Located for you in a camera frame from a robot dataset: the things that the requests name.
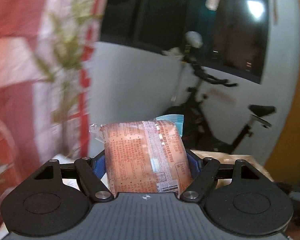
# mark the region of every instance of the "dark window glass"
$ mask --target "dark window glass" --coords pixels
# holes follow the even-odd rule
[[[267,30],[267,0],[220,0],[217,11],[206,0],[108,0],[101,41],[161,53],[181,46],[184,33],[197,31],[204,66],[260,82]]]

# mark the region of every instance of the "gray gripper base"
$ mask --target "gray gripper base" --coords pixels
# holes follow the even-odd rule
[[[120,193],[109,203],[93,206],[74,228],[54,236],[8,234],[4,240],[244,240],[214,226],[193,203],[173,193]],[[258,240],[287,240],[283,234]]]

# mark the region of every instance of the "gray wall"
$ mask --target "gray wall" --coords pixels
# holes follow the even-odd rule
[[[270,3],[270,26],[267,55],[261,84],[207,68],[218,78],[228,78],[239,87],[226,88],[205,84],[208,94],[203,110],[215,136],[232,142],[249,119],[249,104],[273,105],[277,113],[266,119],[273,127],[253,127],[254,136],[246,138],[235,154],[253,155],[264,164],[284,127],[298,79],[300,59],[300,10],[298,0],[277,0],[278,23],[273,22],[273,0]],[[91,122],[110,123],[148,120],[159,116],[170,106],[177,83],[180,63],[168,57],[125,46],[99,42],[88,63],[93,75],[90,101]],[[187,97],[186,87],[197,79],[187,67],[177,102]],[[93,141],[91,155],[102,149]]]

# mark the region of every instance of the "black bicycle saddle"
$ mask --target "black bicycle saddle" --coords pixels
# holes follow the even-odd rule
[[[257,117],[263,117],[275,113],[276,108],[274,106],[257,106],[249,105],[248,107]]]

